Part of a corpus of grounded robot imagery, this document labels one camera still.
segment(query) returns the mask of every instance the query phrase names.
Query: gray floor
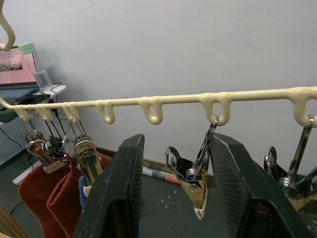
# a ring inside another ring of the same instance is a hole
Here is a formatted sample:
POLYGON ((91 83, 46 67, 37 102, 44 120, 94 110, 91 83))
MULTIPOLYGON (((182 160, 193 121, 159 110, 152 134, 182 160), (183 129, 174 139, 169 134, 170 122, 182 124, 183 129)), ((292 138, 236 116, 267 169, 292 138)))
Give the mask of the gray floor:
MULTIPOLYGON (((21 200, 17 185, 12 180, 30 167, 25 154, 11 159, 0 167, 0 203, 11 211, 21 200)), ((215 190, 208 190, 206 213, 199 220, 193 205, 180 185, 143 176, 141 238, 226 238, 227 233, 221 213, 221 200, 215 190)), ((24 205, 19 205, 13 217, 31 238, 41 238, 37 218, 24 205)))

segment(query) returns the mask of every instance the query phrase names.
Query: drying rack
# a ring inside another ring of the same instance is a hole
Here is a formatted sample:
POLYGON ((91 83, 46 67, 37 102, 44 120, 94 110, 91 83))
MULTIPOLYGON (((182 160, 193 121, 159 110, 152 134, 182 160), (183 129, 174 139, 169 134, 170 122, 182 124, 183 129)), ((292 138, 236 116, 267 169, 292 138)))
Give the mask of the drying rack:
MULTIPOLYGON (((103 120, 108 124, 112 124, 115 121, 113 107, 140 105, 147 120, 150 123, 157 125, 163 121, 162 106, 164 104, 201 103, 205 108, 207 119, 211 123, 214 123, 215 114, 213 105, 219 103, 222 108, 222 116, 219 118, 218 123, 218 126, 220 126, 228 123, 230 119, 230 104, 232 102, 281 99, 286 99, 293 103, 295 120, 298 124, 307 126, 309 117, 306 113, 306 102, 311 99, 317 100, 317 87, 296 87, 260 91, 203 93, 15 106, 8 104, 2 97, 0 97, 0 104, 8 109, 15 110, 24 121, 30 119, 27 110, 36 109, 44 120, 50 122, 52 121, 50 109, 62 108, 65 111, 67 118, 73 123, 79 121, 78 108, 96 107, 103 120), (154 108, 156 116, 151 112, 151 107, 154 108)), ((313 127, 317 127, 317 116, 315 116, 314 119, 313 127)))

